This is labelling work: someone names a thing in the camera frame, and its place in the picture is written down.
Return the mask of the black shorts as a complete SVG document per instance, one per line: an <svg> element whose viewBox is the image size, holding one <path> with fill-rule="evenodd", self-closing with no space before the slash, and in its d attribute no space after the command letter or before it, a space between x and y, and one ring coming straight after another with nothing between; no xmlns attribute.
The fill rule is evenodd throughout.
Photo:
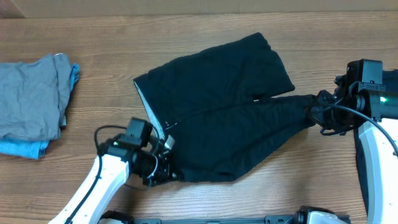
<svg viewBox="0 0 398 224"><path fill-rule="evenodd" d="M150 121L175 140L184 182L232 182L313 126L313 95L295 95L260 33L176 58L135 78Z"/></svg>

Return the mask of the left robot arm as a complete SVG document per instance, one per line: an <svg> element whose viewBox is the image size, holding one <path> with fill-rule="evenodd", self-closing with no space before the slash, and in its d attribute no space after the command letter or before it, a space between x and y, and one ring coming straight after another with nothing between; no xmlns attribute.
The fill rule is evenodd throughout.
<svg viewBox="0 0 398 224"><path fill-rule="evenodd" d="M181 179L172 162L175 140L162 140L155 126L133 118L122 133L95 142L97 156L86 179L50 224L134 223L134 218L107 206L115 193L136 174L147 187Z"/></svg>

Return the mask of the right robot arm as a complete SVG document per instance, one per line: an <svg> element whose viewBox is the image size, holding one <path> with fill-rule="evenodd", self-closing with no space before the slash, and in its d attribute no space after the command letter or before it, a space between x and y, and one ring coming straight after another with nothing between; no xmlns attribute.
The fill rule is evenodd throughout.
<svg viewBox="0 0 398 224"><path fill-rule="evenodd" d="M397 70L356 60L335 84L305 111L324 136L353 132L367 222L397 223Z"/></svg>

